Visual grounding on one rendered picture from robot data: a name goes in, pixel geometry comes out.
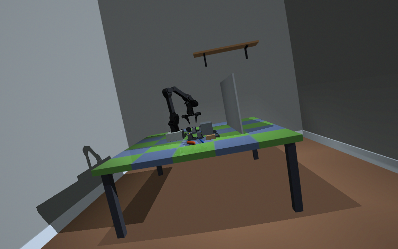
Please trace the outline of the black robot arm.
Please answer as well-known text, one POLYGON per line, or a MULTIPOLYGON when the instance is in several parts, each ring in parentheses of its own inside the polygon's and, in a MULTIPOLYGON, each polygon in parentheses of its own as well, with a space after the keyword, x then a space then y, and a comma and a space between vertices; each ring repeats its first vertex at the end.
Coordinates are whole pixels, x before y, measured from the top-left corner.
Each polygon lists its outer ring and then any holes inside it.
POLYGON ((178 94, 179 96, 181 96, 183 98, 183 100, 185 101, 184 104, 186 104, 187 109, 198 106, 198 102, 196 100, 194 100, 191 97, 191 95, 182 92, 175 86, 173 86, 171 88, 168 87, 168 88, 163 89, 162 94, 166 98, 168 109, 170 112, 170 117, 169 117, 170 121, 169 121, 168 125, 170 126, 171 133, 179 131, 179 127, 178 127, 179 115, 175 113, 175 109, 174 109, 174 106, 172 103, 172 92, 175 92, 176 94, 178 94))

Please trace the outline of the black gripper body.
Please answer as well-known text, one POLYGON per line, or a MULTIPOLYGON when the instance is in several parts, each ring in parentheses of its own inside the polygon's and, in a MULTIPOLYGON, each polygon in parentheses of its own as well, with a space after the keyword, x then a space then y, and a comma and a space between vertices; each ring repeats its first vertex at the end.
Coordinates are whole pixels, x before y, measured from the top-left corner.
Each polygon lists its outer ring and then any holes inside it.
POLYGON ((194 113, 193 108, 187 109, 187 112, 188 112, 188 115, 182 115, 181 117, 182 117, 182 118, 187 118, 187 117, 189 117, 189 116, 201 115, 201 112, 194 113))

